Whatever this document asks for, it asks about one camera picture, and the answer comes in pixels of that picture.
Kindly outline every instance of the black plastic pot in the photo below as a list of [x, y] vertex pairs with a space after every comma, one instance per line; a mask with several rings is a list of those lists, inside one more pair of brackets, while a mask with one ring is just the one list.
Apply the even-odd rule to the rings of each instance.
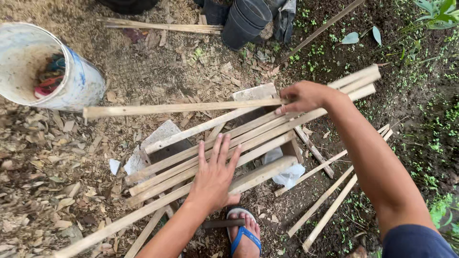
[[249, 19], [247, 19], [244, 15], [242, 15], [242, 13], [239, 10], [239, 7], [238, 7], [236, 1], [234, 1], [233, 5], [231, 6], [229, 11], [233, 12], [233, 16], [236, 16], [236, 15], [240, 16], [242, 19], [244, 19], [244, 21], [246, 21], [246, 23], [248, 23], [252, 27], [254, 27], [256, 29], [261, 29], [261, 30], [264, 29], [264, 27], [260, 27], [260, 26], [255, 25], [253, 22], [251, 22]]
[[199, 7], [204, 7], [204, 0], [193, 0], [193, 2], [199, 5]]
[[235, 0], [242, 15], [258, 27], [266, 26], [273, 15], [263, 0]]
[[204, 0], [204, 13], [206, 14], [207, 24], [223, 25], [228, 18], [230, 6], [221, 5], [213, 0]]
[[230, 11], [223, 28], [222, 41], [229, 49], [237, 51], [260, 32], [260, 29], [252, 27], [241, 16], [237, 15], [237, 12]]

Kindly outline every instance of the finger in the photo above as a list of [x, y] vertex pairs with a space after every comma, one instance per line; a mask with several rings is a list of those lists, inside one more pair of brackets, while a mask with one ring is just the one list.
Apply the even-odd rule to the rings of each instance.
[[210, 156], [209, 164], [217, 163], [218, 154], [220, 153], [220, 145], [222, 143], [222, 136], [223, 134], [220, 133], [217, 135], [217, 138], [215, 139], [215, 143], [213, 144], [213, 149], [212, 149], [212, 154]]
[[241, 200], [241, 194], [235, 194], [228, 196], [225, 206], [238, 204]]
[[290, 86], [288, 86], [287, 88], [284, 88], [280, 91], [280, 97], [285, 99], [287, 97], [294, 97], [296, 95], [298, 95], [298, 84], [297, 83], [294, 83]]
[[298, 111], [300, 111], [299, 102], [294, 102], [288, 105], [278, 107], [275, 111], [275, 114], [280, 115], [280, 114], [285, 114], [287, 112], [298, 112]]
[[199, 167], [205, 166], [207, 164], [206, 155], [204, 154], [204, 152], [205, 152], [204, 141], [200, 141], [199, 147], [198, 147]]
[[231, 178], [233, 178], [233, 174], [234, 174], [234, 170], [236, 169], [236, 166], [237, 166], [237, 163], [239, 161], [239, 156], [241, 155], [241, 151], [242, 151], [242, 145], [239, 144], [234, 153], [233, 153], [233, 156], [231, 157], [231, 160], [229, 161], [228, 163], [228, 170], [231, 171]]
[[226, 157], [228, 155], [228, 149], [230, 148], [231, 135], [226, 134], [225, 139], [223, 140], [222, 148], [220, 149], [220, 154], [218, 156], [217, 163], [220, 166], [224, 166], [226, 163]]

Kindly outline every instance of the right hand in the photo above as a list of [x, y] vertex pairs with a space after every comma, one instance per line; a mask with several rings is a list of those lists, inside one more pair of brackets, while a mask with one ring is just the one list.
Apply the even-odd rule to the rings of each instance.
[[311, 81], [300, 81], [280, 91], [280, 97], [297, 101], [276, 109], [276, 114], [286, 112], [307, 112], [324, 107], [327, 100], [340, 92], [328, 86]]

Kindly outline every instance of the blue sleeve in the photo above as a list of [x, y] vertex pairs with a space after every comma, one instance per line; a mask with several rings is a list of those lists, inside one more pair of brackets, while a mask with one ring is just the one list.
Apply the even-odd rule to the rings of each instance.
[[458, 258], [450, 245], [434, 230], [420, 225], [400, 225], [386, 234], [383, 258]]

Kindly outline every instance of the heart-shaped leaf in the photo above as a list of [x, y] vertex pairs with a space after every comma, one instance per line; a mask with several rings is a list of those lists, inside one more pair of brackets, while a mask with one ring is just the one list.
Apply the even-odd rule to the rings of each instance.
[[358, 33], [357, 32], [351, 32], [341, 40], [342, 44], [355, 44], [357, 42], [358, 42]]
[[375, 38], [376, 42], [378, 42], [379, 46], [382, 46], [381, 43], [381, 33], [379, 32], [376, 26], [373, 26], [373, 37]]

